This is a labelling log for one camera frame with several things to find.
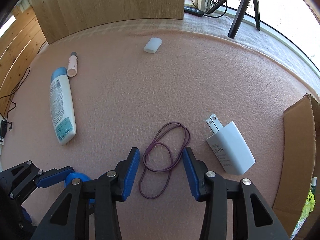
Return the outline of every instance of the wooden panel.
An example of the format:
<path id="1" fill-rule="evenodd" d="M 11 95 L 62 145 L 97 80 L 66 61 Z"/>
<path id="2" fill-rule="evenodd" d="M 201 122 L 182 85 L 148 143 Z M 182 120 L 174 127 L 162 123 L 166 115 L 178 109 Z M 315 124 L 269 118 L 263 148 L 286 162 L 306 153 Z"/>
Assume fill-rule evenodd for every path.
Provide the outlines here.
<path id="1" fill-rule="evenodd" d="M 21 52 L 16 62 L 12 65 L 12 68 L 10 69 L 9 73 L 7 74 L 0 88 L 0 97 L 10 95 L 11 91 L 20 81 L 20 79 L 22 78 L 22 75 L 24 74 L 26 69 L 29 67 L 30 63 L 35 58 L 41 45 L 44 42 L 45 42 L 45 37 L 42 31 L 39 30 L 38 33 L 32 38 L 30 43 Z M 2 98 L 0 100 L 1 114 L 7 113 L 8 109 L 6 109 L 6 107 L 7 107 L 8 100 L 9 100 L 9 97 Z"/>
<path id="2" fill-rule="evenodd" d="M 16 20 L 0 38 L 0 57 L 18 33 L 36 17 L 32 7 L 29 7 L 23 13 L 15 7 L 13 12 Z"/>
<path id="3" fill-rule="evenodd" d="M 0 58 L 0 84 L 2 84 L 12 64 L 19 56 L 28 42 L 39 32 L 40 26 L 36 18 L 33 18 L 23 30 L 15 37 L 9 47 Z"/>
<path id="4" fill-rule="evenodd" d="M 184 0 L 31 0 L 48 43 L 93 26 L 141 18 L 183 19 Z"/>

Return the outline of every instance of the tripod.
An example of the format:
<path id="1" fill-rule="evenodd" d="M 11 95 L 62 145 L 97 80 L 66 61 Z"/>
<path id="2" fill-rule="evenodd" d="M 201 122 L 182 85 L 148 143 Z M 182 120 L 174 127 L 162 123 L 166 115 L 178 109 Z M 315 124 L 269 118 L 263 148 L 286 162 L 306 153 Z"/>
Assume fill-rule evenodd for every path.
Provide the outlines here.
<path id="1" fill-rule="evenodd" d="M 223 5 L 227 0 L 220 0 L 218 4 L 211 7 L 209 10 L 206 11 L 206 14 L 213 13 L 216 9 L 218 9 L 221 5 Z M 235 19 L 233 20 L 233 23 L 231 25 L 231 28 L 229 30 L 228 36 L 230 38 L 234 38 L 236 36 L 236 33 L 240 27 L 240 24 L 243 20 L 243 17 L 245 15 L 245 12 L 249 6 L 250 0 L 241 0 L 239 8 L 237 10 Z M 253 0 L 253 7 L 254 7 L 254 15 L 256 19 L 256 27 L 258 30 L 260 30 L 260 13 L 259 13 L 259 0 Z"/>

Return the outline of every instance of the textured foam surface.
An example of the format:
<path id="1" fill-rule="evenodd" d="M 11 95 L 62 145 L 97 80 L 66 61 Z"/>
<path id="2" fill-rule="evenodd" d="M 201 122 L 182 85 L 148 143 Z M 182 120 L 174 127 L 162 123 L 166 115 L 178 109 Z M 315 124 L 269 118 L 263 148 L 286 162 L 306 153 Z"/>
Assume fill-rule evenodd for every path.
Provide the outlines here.
<path id="1" fill-rule="evenodd" d="M 308 84 L 309 88 L 311 87 L 311 90 L 315 90 L 320 94 L 319 77 L 290 48 L 276 38 L 271 37 L 269 34 L 263 31 L 257 31 L 255 26 L 251 26 L 244 22 L 241 23 L 236 37 L 231 39 L 228 37 L 228 32 L 232 22 L 233 18 L 228 16 L 212 19 L 185 13 L 183 21 L 173 19 L 139 19 L 104 24 L 87 29 L 83 32 L 75 33 L 74 35 L 69 35 L 56 43 L 80 40 L 83 36 L 94 34 L 104 35 L 106 32 L 123 32 L 123 30 L 140 31 L 148 29 L 165 29 L 203 33 L 242 44 L 268 55 L 277 62 L 280 62 L 282 67 L 294 74 L 295 77 L 304 80 L 305 84 Z"/>
<path id="2" fill-rule="evenodd" d="M 191 132 L 195 157 L 209 170 L 237 181 L 250 178 L 273 205 L 283 161 L 283 111 L 308 92 L 305 86 L 259 52 L 212 36 L 125 28 L 82 34 L 49 45 L 31 63 L 30 75 L 14 97 L 17 107 L 9 114 L 13 128 L 2 149 L 3 168 L 32 160 L 44 170 L 70 165 L 96 179 L 126 159 L 132 147 L 144 152 L 164 124 L 179 121 Z M 151 37 L 163 41 L 155 54 L 143 51 Z M 50 77 L 68 64 L 73 51 L 78 54 L 78 73 L 70 78 L 77 134 L 60 146 L 50 117 Z M 226 174 L 205 141 L 212 134 L 205 120 L 213 113 L 222 125 L 235 122 L 256 160 L 243 176 Z M 183 132 L 174 130 L 162 141 L 176 156 Z M 156 146 L 149 163 L 164 168 L 170 159 Z M 205 203 L 191 195 L 183 163 L 156 200 L 139 193 L 142 170 L 140 164 L 127 201 L 117 203 L 123 240 L 199 239 Z M 156 195 L 166 178 L 147 172 L 144 192 Z M 23 205 L 33 221 L 40 222 L 62 190 L 59 183 L 30 195 Z M 230 240 L 232 205 L 228 208 Z"/>
<path id="3" fill-rule="evenodd" d="M 122 192 L 122 199 L 127 200 L 127 197 L 130 196 L 134 179 L 137 174 L 137 170 L 139 167 L 140 162 L 140 151 L 136 149 L 136 152 L 134 153 L 133 159 L 130 163 L 129 169 L 127 171 L 127 174 L 124 178 L 124 189 Z"/>

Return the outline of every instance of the white eraser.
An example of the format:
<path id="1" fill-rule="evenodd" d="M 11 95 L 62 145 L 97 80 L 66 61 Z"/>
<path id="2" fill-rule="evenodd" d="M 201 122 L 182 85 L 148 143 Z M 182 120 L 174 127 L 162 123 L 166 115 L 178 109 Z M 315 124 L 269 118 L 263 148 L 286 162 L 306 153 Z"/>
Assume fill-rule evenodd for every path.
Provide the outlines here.
<path id="1" fill-rule="evenodd" d="M 151 38 L 150 41 L 144 46 L 143 50 L 147 53 L 156 53 L 160 45 L 162 44 L 162 40 L 160 38 Z"/>

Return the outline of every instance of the cardboard box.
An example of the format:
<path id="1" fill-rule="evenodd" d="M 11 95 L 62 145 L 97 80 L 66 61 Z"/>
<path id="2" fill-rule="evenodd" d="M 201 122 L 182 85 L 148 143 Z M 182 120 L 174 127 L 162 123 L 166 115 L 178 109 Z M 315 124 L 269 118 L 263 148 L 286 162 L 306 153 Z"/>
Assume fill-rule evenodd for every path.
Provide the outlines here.
<path id="1" fill-rule="evenodd" d="M 284 111 L 284 161 L 273 206 L 291 236 L 305 205 L 312 177 L 317 177 L 315 209 L 295 239 L 307 235 L 320 214 L 320 105 L 309 94 Z"/>

